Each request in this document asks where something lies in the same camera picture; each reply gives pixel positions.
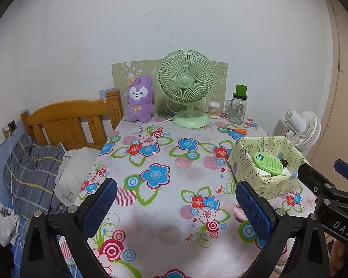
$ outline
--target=green plastic object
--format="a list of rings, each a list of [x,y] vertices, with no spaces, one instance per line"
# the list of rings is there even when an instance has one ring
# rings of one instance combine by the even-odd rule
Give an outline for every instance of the green plastic object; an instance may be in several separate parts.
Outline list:
[[[236,85],[236,95],[241,96],[241,97],[245,97],[247,89],[248,89],[247,86],[245,86],[243,84],[237,84]]]
[[[282,173],[283,166],[280,159],[270,153],[256,152],[253,161],[257,167],[274,176]]]
[[[199,128],[209,123],[206,113],[194,109],[195,103],[211,93],[215,72],[210,61],[192,50],[178,50],[167,55],[157,69],[157,83],[162,93],[171,101],[187,105],[183,114],[173,119],[179,126]]]

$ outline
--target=door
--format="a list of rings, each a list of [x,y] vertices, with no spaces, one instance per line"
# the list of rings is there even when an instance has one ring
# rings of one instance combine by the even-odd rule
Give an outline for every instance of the door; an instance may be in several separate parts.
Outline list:
[[[348,13],[338,0],[327,2],[331,12],[334,68],[321,138],[307,159],[337,189],[348,192],[348,181],[334,170],[337,159],[348,163]]]

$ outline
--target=wooden bed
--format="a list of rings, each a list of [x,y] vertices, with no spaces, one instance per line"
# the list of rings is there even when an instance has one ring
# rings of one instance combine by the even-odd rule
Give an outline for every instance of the wooden bed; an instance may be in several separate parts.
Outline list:
[[[27,134],[42,145],[58,145],[67,150],[91,147],[102,149],[107,142],[102,124],[102,115],[108,115],[115,129],[123,117],[120,91],[106,93],[106,100],[71,100],[45,106],[31,115],[22,113],[21,118]],[[80,118],[86,118],[94,143],[88,143]]]

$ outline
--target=stuffed animal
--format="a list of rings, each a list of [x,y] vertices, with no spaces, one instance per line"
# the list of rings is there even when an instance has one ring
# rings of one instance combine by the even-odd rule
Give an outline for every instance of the stuffed animal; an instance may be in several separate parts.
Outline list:
[[[152,104],[153,86],[150,76],[137,77],[127,91],[128,117],[130,122],[149,122],[154,111]]]

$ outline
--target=table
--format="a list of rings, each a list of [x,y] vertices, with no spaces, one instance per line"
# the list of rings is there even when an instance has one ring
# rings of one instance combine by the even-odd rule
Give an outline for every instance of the table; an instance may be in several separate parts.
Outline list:
[[[115,278],[238,277],[264,242],[236,201],[236,182],[225,162],[242,134],[219,128],[245,129],[247,137],[266,132],[250,116],[236,126],[220,114],[199,129],[161,123],[167,118],[159,114],[150,123],[123,120],[101,150],[75,204],[106,177],[116,180],[118,194],[88,243]],[[147,128],[150,124],[158,125]],[[306,217],[314,211],[315,196],[302,184],[269,202]],[[63,242],[64,256],[72,264]],[[289,240],[278,265],[285,264],[292,244]]]

